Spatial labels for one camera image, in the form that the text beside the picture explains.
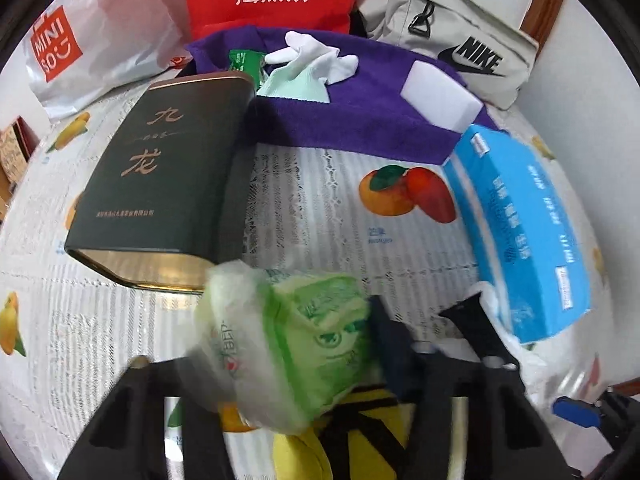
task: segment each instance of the blue plastic part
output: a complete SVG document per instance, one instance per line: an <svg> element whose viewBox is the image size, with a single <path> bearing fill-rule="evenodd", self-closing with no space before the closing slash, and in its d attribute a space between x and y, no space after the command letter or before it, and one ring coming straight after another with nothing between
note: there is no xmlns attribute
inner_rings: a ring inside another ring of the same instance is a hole
<svg viewBox="0 0 640 480"><path fill-rule="evenodd" d="M582 428L599 428L600 414L597 409L585 402L561 398L554 402L553 414Z"/></svg>

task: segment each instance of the purple towel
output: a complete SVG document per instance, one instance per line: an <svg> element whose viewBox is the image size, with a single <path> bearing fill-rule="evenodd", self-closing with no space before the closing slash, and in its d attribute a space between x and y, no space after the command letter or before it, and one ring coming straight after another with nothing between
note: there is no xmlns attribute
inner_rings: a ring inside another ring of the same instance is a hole
<svg viewBox="0 0 640 480"><path fill-rule="evenodd" d="M228 70L231 49L274 52L286 47L286 28L223 30L188 45L198 73ZM356 75L327 87L330 104L258 97L248 114L258 142L327 148L442 164L460 134L429 124L400 91L414 61L432 63L465 85L456 71L438 60L397 46L337 32L300 30L360 59ZM483 108L476 123L497 129Z"/></svg>

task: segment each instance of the black strap buckle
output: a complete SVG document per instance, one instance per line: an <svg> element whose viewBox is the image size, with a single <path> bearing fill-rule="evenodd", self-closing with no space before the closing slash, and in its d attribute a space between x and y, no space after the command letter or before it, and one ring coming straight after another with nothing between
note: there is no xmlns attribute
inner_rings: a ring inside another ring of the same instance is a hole
<svg viewBox="0 0 640 480"><path fill-rule="evenodd" d="M416 14L411 20L411 23L409 23L409 33L428 40L431 37L431 23L429 23L429 18L433 16L435 10L435 4L431 0L427 0L424 10L420 14Z"/></svg>

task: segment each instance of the blue box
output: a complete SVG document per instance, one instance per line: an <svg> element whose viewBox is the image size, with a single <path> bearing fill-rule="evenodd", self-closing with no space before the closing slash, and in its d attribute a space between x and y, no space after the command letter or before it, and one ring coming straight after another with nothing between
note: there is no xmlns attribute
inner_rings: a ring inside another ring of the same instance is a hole
<svg viewBox="0 0 640 480"><path fill-rule="evenodd" d="M590 309L590 283L564 206L535 154L473 124L444 166L500 320L530 343Z"/></svg>

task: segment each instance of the bag strap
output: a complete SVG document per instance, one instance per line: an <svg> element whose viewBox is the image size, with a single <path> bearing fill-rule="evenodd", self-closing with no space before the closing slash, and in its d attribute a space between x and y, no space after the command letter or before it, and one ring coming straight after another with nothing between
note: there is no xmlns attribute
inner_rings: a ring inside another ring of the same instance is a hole
<svg viewBox="0 0 640 480"><path fill-rule="evenodd" d="M353 402L336 406L330 413L329 424L318 440L326 453L334 480L351 480L349 460L349 432L359 431L385 459L396 475L404 460L404 447L382 420L360 411L397 406L393 398Z"/></svg>

